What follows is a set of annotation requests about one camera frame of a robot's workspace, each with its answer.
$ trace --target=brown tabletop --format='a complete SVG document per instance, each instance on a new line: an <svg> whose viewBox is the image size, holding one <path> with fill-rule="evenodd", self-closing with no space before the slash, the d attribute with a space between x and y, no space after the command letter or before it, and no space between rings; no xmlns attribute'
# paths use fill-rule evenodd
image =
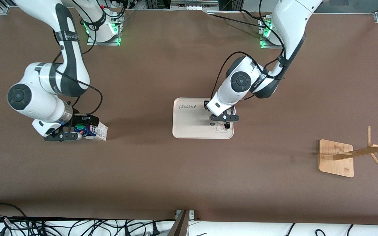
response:
<svg viewBox="0 0 378 236"><path fill-rule="evenodd" d="M232 139L176 139L174 99L209 96L232 52L263 65L279 50L260 49L254 26L200 11L137 11L121 46L84 55L108 141L44 142L6 93L59 47L49 26L11 9L0 16L0 202L30 216L160 219L188 208L206 221L378 224L372 158L355 159L354 178L319 172L317 158L319 139L363 148L367 126L378 143L378 24L315 14L306 33L275 94L237 104ZM76 107L98 101L89 90Z"/></svg>

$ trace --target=robotic arm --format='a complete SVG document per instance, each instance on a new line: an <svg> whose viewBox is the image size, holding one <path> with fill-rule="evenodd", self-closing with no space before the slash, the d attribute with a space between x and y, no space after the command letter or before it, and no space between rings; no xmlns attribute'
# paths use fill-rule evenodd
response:
<svg viewBox="0 0 378 236"><path fill-rule="evenodd" d="M74 1L63 1L74 6ZM75 3L78 2L92 19L106 18L102 9L98 5L95 6L97 3L75 0ZM58 95L81 96L88 88L82 83L89 85L90 77L83 62L72 15L61 0L15 0L15 3L28 15L45 22L54 30L64 60L62 64L30 64L21 81L13 85L7 95L9 105L17 112L33 118L33 127L40 135L47 137L71 121L73 115L78 113L58 98ZM88 18L81 9L79 12L81 16L85 15ZM101 32L97 39L109 37L111 32L104 33L105 29L110 28L106 25L109 21L104 19L96 22L99 25L94 30Z"/></svg>
<svg viewBox="0 0 378 236"><path fill-rule="evenodd" d="M257 98L270 97L285 74L306 37L307 21L322 0L283 0L273 9L273 25L285 45L285 55L280 55L272 71L264 70L249 57L237 58L226 73L226 79L219 87L207 108L219 116L241 100L249 91Z"/></svg>

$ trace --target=wooden stand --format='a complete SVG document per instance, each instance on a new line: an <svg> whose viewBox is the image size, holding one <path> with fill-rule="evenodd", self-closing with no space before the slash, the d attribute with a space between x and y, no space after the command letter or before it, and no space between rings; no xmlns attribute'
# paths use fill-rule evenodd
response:
<svg viewBox="0 0 378 236"><path fill-rule="evenodd" d="M319 142L319 170L335 175L353 177L353 159L370 154L378 165L374 153L378 145L371 144L371 127L367 129L367 147L354 150L352 145L321 139Z"/></svg>

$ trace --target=wooden base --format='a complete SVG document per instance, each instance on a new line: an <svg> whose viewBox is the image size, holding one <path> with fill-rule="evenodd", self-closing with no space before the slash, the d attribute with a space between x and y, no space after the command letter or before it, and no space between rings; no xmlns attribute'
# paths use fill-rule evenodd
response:
<svg viewBox="0 0 378 236"><path fill-rule="evenodd" d="M333 155L352 150L352 145L321 139L319 141L319 170L352 178L353 158L333 160Z"/></svg>

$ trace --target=white tray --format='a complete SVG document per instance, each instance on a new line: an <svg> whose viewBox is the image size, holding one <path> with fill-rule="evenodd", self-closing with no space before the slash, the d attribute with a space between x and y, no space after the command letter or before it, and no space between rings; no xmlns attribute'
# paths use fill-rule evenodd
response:
<svg viewBox="0 0 378 236"><path fill-rule="evenodd" d="M234 135L234 123L225 129L223 124L210 121L212 114L204 108L210 98L180 97L174 100L173 135L178 139L230 139Z"/></svg>

